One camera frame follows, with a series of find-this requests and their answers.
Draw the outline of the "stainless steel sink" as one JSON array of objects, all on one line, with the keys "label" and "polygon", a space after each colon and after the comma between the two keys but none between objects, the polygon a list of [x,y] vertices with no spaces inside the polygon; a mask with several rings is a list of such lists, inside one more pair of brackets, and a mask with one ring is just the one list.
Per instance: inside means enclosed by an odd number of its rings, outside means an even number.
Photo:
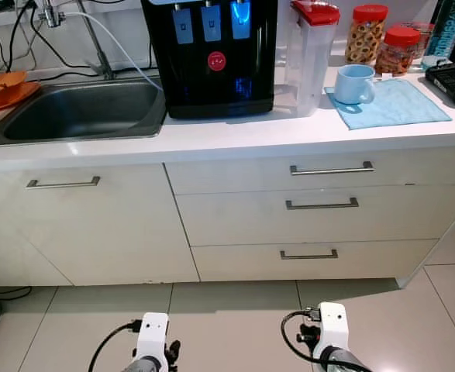
[{"label": "stainless steel sink", "polygon": [[166,112],[141,77],[50,85],[0,117],[0,146],[155,137]]}]

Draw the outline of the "short cookie jar red lid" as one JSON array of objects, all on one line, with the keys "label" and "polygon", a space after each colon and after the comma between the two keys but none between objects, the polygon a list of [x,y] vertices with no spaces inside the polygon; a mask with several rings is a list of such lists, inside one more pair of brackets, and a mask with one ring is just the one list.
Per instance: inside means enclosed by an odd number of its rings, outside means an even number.
[{"label": "short cookie jar red lid", "polygon": [[420,40],[421,32],[412,27],[396,26],[387,29],[374,64],[376,74],[393,74],[394,77],[407,74]]}]

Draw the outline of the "light blue cloth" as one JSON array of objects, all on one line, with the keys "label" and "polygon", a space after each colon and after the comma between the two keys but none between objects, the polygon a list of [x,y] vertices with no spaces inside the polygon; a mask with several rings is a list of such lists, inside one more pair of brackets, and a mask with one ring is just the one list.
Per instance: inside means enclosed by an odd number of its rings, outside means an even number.
[{"label": "light blue cloth", "polygon": [[334,98],[333,86],[324,88],[333,108],[351,130],[453,120],[410,81],[385,79],[371,86],[373,99],[359,104],[340,103]]}]

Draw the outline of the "light blue mug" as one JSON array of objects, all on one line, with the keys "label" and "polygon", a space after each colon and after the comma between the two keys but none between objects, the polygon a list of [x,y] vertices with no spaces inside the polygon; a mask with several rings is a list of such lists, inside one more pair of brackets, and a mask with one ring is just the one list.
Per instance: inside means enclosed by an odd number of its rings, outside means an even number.
[{"label": "light blue mug", "polygon": [[370,103],[375,97],[376,71],[365,64],[347,64],[337,70],[333,96],[341,104]]}]

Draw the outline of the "white drawer front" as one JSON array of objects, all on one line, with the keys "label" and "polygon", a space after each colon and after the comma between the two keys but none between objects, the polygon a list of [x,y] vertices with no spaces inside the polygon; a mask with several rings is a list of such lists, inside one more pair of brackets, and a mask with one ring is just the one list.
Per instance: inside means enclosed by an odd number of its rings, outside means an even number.
[{"label": "white drawer front", "polygon": [[[374,171],[326,176],[290,175],[301,169],[344,169],[371,162]],[[168,163],[168,180],[177,195],[243,191],[387,187],[455,184],[455,146],[365,153],[313,153],[283,158],[193,160]]]},{"label": "white drawer front", "polygon": [[[351,196],[358,208],[286,209],[286,201],[344,203]],[[455,185],[178,195],[177,201],[195,246],[433,239],[455,220]]]},{"label": "white drawer front", "polygon": [[[191,250],[202,282],[369,279],[411,275],[436,245],[436,239],[340,243],[195,246]],[[340,258],[282,260],[290,254],[326,254]]]}]

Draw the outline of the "black electronic device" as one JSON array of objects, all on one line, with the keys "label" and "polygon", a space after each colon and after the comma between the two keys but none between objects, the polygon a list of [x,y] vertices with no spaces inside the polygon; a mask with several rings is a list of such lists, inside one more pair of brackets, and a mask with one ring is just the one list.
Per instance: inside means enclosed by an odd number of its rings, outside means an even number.
[{"label": "black electronic device", "polygon": [[426,68],[425,79],[432,82],[455,104],[455,63],[437,64]]}]

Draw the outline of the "clear glass jar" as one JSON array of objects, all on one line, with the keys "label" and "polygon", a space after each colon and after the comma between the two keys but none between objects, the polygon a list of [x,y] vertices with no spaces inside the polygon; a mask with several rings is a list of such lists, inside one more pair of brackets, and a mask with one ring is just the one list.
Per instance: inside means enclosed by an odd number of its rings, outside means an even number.
[{"label": "clear glass jar", "polygon": [[422,57],[425,56],[426,49],[428,49],[435,25],[433,25],[432,22],[410,21],[404,22],[403,26],[413,28],[421,35],[421,39],[416,43],[415,49],[412,50],[412,59],[422,59]]}]

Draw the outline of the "tall cookie jar red lid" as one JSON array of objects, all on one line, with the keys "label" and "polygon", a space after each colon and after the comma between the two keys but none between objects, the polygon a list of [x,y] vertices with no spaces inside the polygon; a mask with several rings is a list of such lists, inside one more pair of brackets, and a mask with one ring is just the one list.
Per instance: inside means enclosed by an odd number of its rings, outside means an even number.
[{"label": "tall cookie jar red lid", "polygon": [[379,4],[356,6],[346,42],[345,63],[372,64],[385,32],[389,7]]}]

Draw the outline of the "orange plate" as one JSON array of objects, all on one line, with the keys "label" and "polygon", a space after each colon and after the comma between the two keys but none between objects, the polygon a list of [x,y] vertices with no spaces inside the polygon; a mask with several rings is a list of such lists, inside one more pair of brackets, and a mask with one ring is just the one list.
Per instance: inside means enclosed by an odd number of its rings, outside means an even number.
[{"label": "orange plate", "polygon": [[39,82],[22,82],[0,88],[0,111],[24,102],[41,88]]}]

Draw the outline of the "chrome faucet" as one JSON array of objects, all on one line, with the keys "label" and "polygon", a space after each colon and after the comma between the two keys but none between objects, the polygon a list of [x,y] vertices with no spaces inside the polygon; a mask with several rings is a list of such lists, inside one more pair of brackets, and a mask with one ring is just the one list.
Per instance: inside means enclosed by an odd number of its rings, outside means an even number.
[{"label": "chrome faucet", "polygon": [[86,67],[104,81],[117,78],[107,56],[105,43],[99,38],[96,22],[88,17],[94,10],[106,10],[117,2],[118,0],[36,0],[36,17],[42,20],[47,28],[57,29],[74,38],[65,40],[63,46],[75,47],[78,52],[88,52],[83,61],[65,60],[60,46],[51,46],[50,49],[63,67],[72,70]]}]

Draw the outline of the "black water dispenser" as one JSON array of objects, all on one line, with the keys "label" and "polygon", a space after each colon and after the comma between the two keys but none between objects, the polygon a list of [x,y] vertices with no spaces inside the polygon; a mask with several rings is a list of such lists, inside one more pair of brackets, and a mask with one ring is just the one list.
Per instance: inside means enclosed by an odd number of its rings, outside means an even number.
[{"label": "black water dispenser", "polygon": [[254,115],[274,105],[279,0],[140,0],[168,116]]}]

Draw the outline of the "white cabinet door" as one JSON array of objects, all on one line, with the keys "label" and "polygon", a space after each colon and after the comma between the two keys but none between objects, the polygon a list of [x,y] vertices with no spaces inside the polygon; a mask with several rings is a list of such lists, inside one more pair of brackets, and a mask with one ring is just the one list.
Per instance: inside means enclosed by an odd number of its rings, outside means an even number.
[{"label": "white cabinet door", "polygon": [[162,164],[0,171],[0,287],[197,280]]}]

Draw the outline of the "teal printed carton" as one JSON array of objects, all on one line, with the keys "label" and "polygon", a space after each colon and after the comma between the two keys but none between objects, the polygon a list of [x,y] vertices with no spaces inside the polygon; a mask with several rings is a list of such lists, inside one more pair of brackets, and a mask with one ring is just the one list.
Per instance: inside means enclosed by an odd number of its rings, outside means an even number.
[{"label": "teal printed carton", "polygon": [[430,34],[421,65],[424,68],[450,61],[455,47],[455,0],[437,0]]}]

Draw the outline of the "clear pitcher red lid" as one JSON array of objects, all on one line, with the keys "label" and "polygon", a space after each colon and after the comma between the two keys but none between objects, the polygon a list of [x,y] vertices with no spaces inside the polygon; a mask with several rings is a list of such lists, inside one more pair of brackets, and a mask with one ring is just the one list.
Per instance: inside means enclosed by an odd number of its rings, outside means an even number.
[{"label": "clear pitcher red lid", "polygon": [[286,14],[286,85],[284,102],[297,117],[311,115],[322,99],[340,10],[317,0],[291,0]]}]

